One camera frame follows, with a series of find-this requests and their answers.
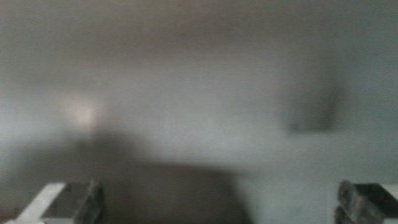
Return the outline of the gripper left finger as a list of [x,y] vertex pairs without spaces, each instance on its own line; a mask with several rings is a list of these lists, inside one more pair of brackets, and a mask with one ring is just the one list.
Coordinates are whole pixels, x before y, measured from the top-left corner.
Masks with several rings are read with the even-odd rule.
[[50,183],[11,224],[105,224],[105,191],[98,181]]

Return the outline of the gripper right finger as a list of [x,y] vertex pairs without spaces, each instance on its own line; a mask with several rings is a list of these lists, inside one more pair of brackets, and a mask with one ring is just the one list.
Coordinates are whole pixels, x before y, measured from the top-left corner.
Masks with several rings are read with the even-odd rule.
[[334,224],[398,224],[398,184],[340,183]]

